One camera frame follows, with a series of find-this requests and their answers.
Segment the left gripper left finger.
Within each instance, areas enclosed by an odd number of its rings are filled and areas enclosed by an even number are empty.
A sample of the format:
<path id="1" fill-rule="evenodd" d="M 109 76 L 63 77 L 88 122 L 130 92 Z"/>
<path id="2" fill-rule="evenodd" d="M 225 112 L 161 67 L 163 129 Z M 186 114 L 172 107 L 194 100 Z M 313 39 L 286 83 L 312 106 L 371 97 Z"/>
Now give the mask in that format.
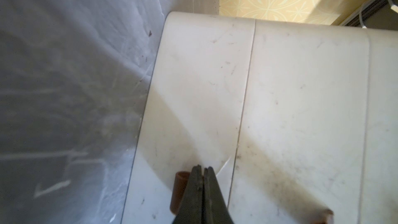
<path id="1" fill-rule="evenodd" d="M 194 166 L 191 172 L 175 174 L 172 192 L 172 213 L 174 224 L 201 224 L 203 203 L 202 168 Z"/>

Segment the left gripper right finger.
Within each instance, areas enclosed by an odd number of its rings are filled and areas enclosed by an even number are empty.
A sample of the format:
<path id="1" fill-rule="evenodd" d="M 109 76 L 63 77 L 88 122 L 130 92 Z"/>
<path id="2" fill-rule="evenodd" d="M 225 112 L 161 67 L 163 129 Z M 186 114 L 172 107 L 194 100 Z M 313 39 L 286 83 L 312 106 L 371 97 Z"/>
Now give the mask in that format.
<path id="1" fill-rule="evenodd" d="M 204 169 L 203 223 L 233 224 L 212 167 Z"/>

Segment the white drawer cabinet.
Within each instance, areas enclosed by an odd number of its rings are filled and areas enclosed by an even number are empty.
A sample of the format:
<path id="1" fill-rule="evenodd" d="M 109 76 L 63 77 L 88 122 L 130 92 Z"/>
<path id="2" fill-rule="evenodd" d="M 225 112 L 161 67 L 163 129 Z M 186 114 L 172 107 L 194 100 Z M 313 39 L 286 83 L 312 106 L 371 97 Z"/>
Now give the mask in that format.
<path id="1" fill-rule="evenodd" d="M 229 201 L 237 224 L 398 221 L 398 34 L 256 23 Z"/>

